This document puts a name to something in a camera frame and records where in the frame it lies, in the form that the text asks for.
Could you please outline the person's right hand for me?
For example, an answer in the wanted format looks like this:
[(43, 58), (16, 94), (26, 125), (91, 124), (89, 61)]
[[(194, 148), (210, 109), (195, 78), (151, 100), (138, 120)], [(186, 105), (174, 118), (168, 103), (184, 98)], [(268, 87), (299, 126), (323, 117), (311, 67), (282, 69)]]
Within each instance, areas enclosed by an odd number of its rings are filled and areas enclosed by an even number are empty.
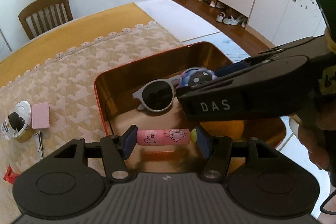
[(290, 84), (297, 105), (292, 113), (301, 120), (298, 137), (335, 185), (335, 33), (326, 28), (322, 36), (289, 43), (288, 51), (306, 58)]

